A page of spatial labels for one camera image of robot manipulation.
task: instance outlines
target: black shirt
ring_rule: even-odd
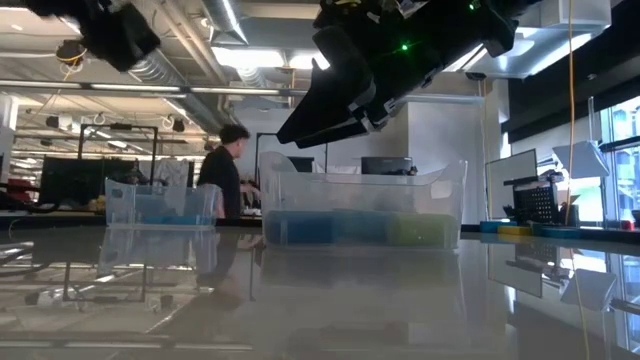
[[[200,168],[198,186],[218,185],[222,189],[224,213],[227,219],[240,217],[240,175],[233,157],[224,146],[218,146],[210,152]]]

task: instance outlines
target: glossy table surface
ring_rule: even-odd
[[[0,242],[0,359],[631,359],[640,347],[640,246],[462,234],[455,251],[265,248],[260,229],[99,227]]]

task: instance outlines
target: green object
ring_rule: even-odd
[[[394,213],[388,231],[390,245],[455,249],[460,225],[446,214]]]

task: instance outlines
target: dark hair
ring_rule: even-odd
[[[240,139],[248,139],[251,135],[242,125],[225,125],[220,130],[220,141],[222,145],[234,143]]]

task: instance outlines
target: person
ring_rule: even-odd
[[[234,160],[244,153],[250,134],[241,125],[225,125],[220,131],[221,145],[207,154],[200,168],[197,185],[213,184],[220,187],[217,216],[237,219],[242,214],[241,193],[256,192],[254,188],[240,184],[240,175]]]

